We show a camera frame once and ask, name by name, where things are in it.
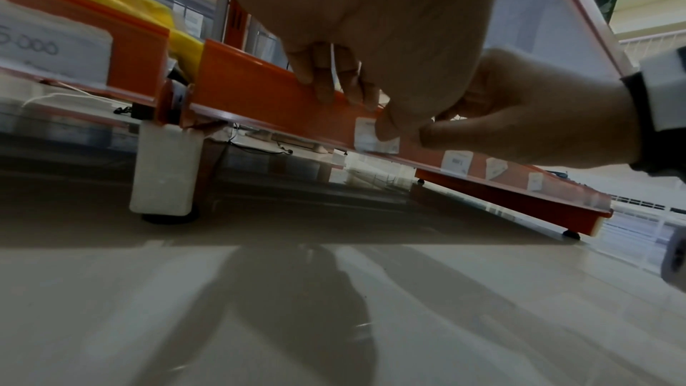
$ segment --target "glossy floor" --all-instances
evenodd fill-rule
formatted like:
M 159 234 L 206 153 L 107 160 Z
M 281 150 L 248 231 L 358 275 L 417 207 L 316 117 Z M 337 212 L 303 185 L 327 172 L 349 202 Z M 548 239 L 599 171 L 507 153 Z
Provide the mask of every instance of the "glossy floor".
M 686 295 L 583 244 L 236 149 L 154 226 L 87 159 L 5 160 L 3 385 L 686 385 Z

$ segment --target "price tag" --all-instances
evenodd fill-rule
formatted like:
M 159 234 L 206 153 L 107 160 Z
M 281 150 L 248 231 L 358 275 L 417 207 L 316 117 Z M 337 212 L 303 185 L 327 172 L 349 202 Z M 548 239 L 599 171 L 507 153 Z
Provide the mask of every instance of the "price tag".
M 541 172 L 532 172 L 529 174 L 529 183 L 527 190 L 529 192 L 539 192 L 543 190 L 543 174 Z
M 357 118 L 355 121 L 355 149 L 361 152 L 380 152 L 383 154 L 398 154 L 400 152 L 400 138 L 381 142 L 374 130 L 376 119 Z
M 491 180 L 499 177 L 503 172 L 507 171 L 507 162 L 501 159 L 494 159 L 491 157 L 486 160 L 486 179 Z
M 443 154 L 441 172 L 458 177 L 466 177 L 469 174 L 469 167 L 472 166 L 474 153 L 471 151 L 446 151 Z
M 0 0 L 0 66 L 104 88 L 112 37 L 87 24 Z

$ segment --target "person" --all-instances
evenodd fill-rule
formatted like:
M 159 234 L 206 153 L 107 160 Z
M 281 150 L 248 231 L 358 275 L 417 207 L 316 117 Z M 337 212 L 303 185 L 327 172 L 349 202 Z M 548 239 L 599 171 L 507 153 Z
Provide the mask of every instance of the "person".
M 418 135 L 430 149 L 576 168 L 627 163 L 686 179 L 683 153 L 670 151 L 686 135 L 684 49 L 607 81 L 511 49 L 482 52 L 494 0 L 240 1 L 282 39 L 322 102 L 334 98 L 332 52 L 352 104 L 376 109 L 383 89 L 380 140 Z

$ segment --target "hand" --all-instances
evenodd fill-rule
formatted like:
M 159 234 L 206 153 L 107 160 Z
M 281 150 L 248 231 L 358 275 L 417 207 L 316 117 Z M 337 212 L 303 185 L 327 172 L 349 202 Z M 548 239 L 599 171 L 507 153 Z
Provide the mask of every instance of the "hand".
M 353 104 L 391 98 L 377 135 L 417 128 L 462 95 L 483 45 L 493 0 L 240 0 L 284 44 L 294 73 L 322 102 L 334 63 Z
M 466 119 L 448 121 L 457 115 Z M 640 158 L 638 118 L 622 82 L 504 49 L 483 54 L 462 99 L 420 134 L 427 148 L 522 164 L 590 168 Z

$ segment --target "black wheel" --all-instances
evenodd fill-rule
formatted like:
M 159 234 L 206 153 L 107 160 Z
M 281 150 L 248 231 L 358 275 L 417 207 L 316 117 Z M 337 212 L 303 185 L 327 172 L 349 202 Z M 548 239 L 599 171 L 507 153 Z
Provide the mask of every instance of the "black wheel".
M 198 220 L 198 217 L 200 217 L 200 210 L 198 209 L 198 206 L 195 204 L 193 204 L 191 212 L 186 214 L 185 216 L 166 216 L 164 214 L 141 214 L 141 219 L 143 219 L 145 222 L 165 225 L 191 223 Z
M 564 231 L 562 233 L 562 236 L 567 237 L 567 238 L 571 238 L 571 239 L 575 239 L 575 240 L 581 240 L 581 236 L 579 235 L 579 233 L 574 232 L 574 231 L 569 231 L 569 230 Z

